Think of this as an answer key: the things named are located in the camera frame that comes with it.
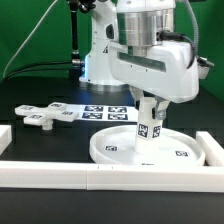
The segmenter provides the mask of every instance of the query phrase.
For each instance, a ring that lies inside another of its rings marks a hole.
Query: black cable
[[[184,39],[185,41],[187,41],[187,42],[191,45],[192,56],[191,56],[190,63],[189,63],[189,65],[188,65],[188,67],[187,67],[187,69],[189,69],[189,68],[193,65],[193,63],[194,63],[194,59],[195,59],[195,57],[196,57],[196,55],[195,55],[195,47],[194,47],[194,43],[193,43],[193,41],[192,41],[189,37],[187,37],[187,36],[183,36],[183,39]]]
[[[194,59],[196,57],[196,54],[195,54],[195,46],[194,46],[193,41],[189,37],[185,36],[182,33],[162,31],[159,34],[159,38],[161,40],[187,41],[191,45],[191,51],[192,51],[191,60],[190,60],[189,65],[187,66],[187,69],[189,69],[193,65]]]
[[[12,71],[10,71],[7,75],[9,75],[10,73],[13,72],[17,72],[17,71],[21,71],[23,69],[27,69],[27,68],[32,68],[32,67],[36,67],[36,66],[44,66],[44,65],[63,65],[63,64],[72,64],[71,61],[50,61],[50,62],[36,62],[36,63],[32,63],[32,64],[28,64],[28,65],[24,65],[21,66],[19,68],[16,68]]]
[[[2,82],[6,82],[8,81],[11,77],[21,74],[21,73],[25,73],[25,72],[39,72],[39,71],[67,71],[71,68],[42,68],[42,69],[30,69],[30,70],[21,70],[21,71],[16,71],[8,76],[6,76],[5,78],[2,79]]]

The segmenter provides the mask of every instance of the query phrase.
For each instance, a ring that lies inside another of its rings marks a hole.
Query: cable
[[[196,54],[195,54],[195,46],[194,46],[193,41],[192,41],[189,37],[183,35],[183,39],[184,39],[185,41],[189,42],[190,45],[191,45],[192,56],[191,56],[190,63],[189,63],[189,65],[188,65],[188,67],[187,67],[187,69],[188,69],[188,68],[190,68],[190,67],[193,65],[193,63],[194,63],[194,59],[195,59],[195,57],[196,57]]]
[[[187,41],[191,45],[191,51],[192,51],[191,60],[190,60],[189,65],[187,66],[187,69],[189,69],[193,65],[194,59],[196,57],[195,46],[194,46],[193,41],[189,37],[185,36],[182,33],[162,31],[159,34],[159,38],[161,40]]]
[[[36,66],[45,66],[45,65],[63,65],[63,64],[72,64],[71,61],[50,61],[50,62],[36,62],[28,65],[21,66],[9,72],[6,76],[10,75],[13,72],[25,70],[28,68],[36,67]]]
[[[191,22],[192,22],[193,29],[194,29],[194,50],[195,50],[194,54],[197,55],[198,54],[198,44],[199,44],[198,22],[197,22],[197,19],[195,17],[194,11],[191,7],[189,0],[184,0],[184,3],[188,10],[188,13],[191,17]]]
[[[25,73],[25,72],[39,72],[39,71],[67,71],[69,69],[72,69],[72,68],[42,68],[42,69],[30,69],[30,70],[22,70],[22,71],[16,71],[6,77],[4,77],[2,79],[2,82],[6,82],[8,81],[11,77],[15,76],[15,75],[18,75],[18,74],[21,74],[21,73]]]
[[[3,78],[5,78],[6,76],[6,72],[9,68],[9,66],[12,64],[12,62],[15,60],[15,58],[17,57],[17,55],[20,53],[20,51],[23,49],[23,47],[27,44],[27,42],[30,40],[30,38],[33,36],[33,34],[36,32],[36,30],[38,29],[38,27],[41,25],[41,23],[43,22],[43,20],[45,19],[45,17],[49,14],[49,12],[51,11],[51,9],[53,8],[53,6],[57,3],[58,0],[54,0],[54,2],[49,6],[49,8],[47,9],[47,11],[44,13],[44,15],[41,17],[41,19],[39,20],[39,22],[37,23],[37,25],[34,27],[34,29],[32,30],[32,32],[29,34],[29,36],[26,38],[26,40],[22,43],[22,45],[19,47],[19,49],[16,51],[16,53],[12,56],[12,58],[9,60],[9,62],[7,63],[5,70],[3,72]]]

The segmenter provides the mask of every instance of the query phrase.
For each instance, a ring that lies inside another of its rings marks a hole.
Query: black tabletop
[[[52,102],[133,106],[128,91],[98,93],[72,80],[16,77],[0,85],[0,124],[12,125],[13,141],[0,160],[92,162],[89,139],[121,122],[54,122],[52,131],[23,124],[15,107]],[[164,127],[192,137],[206,130],[224,144],[224,104],[201,88],[198,97],[168,108]],[[212,223],[224,220],[224,194],[0,189],[0,223]]]

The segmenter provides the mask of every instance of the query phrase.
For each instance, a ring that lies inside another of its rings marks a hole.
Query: green wall
[[[1,1],[0,13],[0,73],[9,59],[29,35],[40,17],[53,0]],[[199,54],[215,63],[206,80],[201,85],[224,101],[224,1],[207,0],[192,3],[199,23]],[[90,50],[90,15],[79,14],[79,47],[81,56]],[[177,4],[176,30],[190,37],[191,22],[183,4]],[[69,60],[71,52],[70,11],[66,0],[59,0],[39,27],[31,41],[25,46],[9,71],[18,66],[52,60]],[[65,72],[44,72],[41,75],[64,76]]]

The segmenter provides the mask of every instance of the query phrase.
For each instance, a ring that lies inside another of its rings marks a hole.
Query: round white tray
[[[182,133],[163,128],[159,147],[147,154],[135,151],[136,125],[107,128],[90,140],[90,155],[99,164],[202,166],[205,154],[199,144]]]

